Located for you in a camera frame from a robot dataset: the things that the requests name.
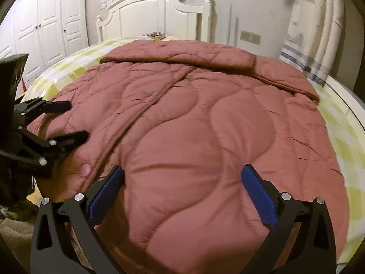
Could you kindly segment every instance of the wardrobe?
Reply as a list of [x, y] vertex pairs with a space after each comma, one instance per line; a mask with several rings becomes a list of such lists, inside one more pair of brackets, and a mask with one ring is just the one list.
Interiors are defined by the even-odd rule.
[[29, 54], [23, 81], [88, 47], [85, 0], [16, 0], [0, 26], [0, 58]]

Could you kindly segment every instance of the comforter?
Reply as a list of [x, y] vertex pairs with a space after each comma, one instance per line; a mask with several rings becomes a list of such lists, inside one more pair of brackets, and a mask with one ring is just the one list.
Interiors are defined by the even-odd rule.
[[96, 230], [128, 273], [239, 273], [269, 232], [240, 181], [247, 163], [280, 192], [323, 197], [341, 253], [344, 179], [319, 97], [295, 68], [223, 45], [138, 40], [53, 100], [73, 108], [29, 130], [91, 136], [37, 180], [41, 193], [63, 201], [122, 166], [126, 187]]

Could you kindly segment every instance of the headboard panel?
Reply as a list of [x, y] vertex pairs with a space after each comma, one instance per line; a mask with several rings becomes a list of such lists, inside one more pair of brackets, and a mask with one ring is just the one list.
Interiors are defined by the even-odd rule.
[[202, 6], [185, 5], [180, 0], [117, 0], [108, 10], [105, 21], [96, 17], [98, 42], [151, 32], [210, 41], [211, 0], [204, 0]]

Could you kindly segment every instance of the patterned curtain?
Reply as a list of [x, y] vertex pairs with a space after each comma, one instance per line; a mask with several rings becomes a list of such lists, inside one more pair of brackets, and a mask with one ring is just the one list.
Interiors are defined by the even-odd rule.
[[295, 0], [280, 60], [323, 85], [335, 60], [344, 0]]

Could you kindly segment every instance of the bed sheet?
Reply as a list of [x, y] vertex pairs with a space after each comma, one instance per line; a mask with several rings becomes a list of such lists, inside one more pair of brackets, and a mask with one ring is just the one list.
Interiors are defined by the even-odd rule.
[[[48, 68], [26, 91], [23, 101], [36, 97], [50, 99], [63, 87], [81, 77], [112, 49], [146, 37], [121, 38], [101, 42], [83, 49]], [[340, 170], [345, 179], [350, 205], [350, 222], [347, 243], [338, 263], [346, 263], [354, 255], [365, 236], [365, 152], [357, 141], [356, 133], [331, 96], [312, 82], [321, 97], [319, 111], [326, 120], [328, 135], [336, 152]]]

